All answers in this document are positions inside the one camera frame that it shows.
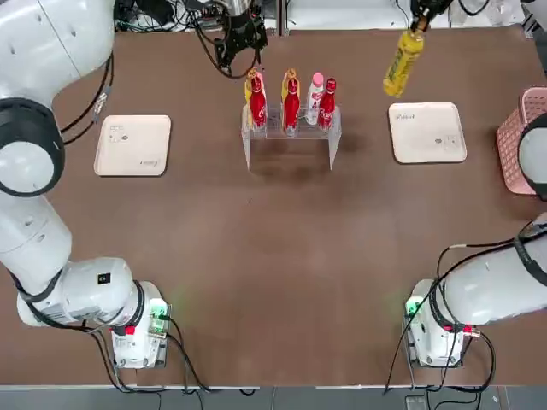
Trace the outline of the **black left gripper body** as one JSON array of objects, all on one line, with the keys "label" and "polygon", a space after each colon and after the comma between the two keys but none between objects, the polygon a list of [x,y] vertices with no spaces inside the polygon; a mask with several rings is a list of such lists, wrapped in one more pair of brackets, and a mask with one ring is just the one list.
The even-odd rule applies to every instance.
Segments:
[{"label": "black left gripper body", "polygon": [[230,50],[254,49],[255,26],[263,24],[261,16],[255,11],[241,15],[223,17],[226,45]]}]

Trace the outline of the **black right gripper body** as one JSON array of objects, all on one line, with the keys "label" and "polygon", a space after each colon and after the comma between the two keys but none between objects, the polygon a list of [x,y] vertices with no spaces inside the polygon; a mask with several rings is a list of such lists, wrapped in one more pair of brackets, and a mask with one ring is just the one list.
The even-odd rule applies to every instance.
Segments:
[{"label": "black right gripper body", "polygon": [[437,16],[443,14],[450,6],[450,0],[411,0],[410,9],[413,16]]}]

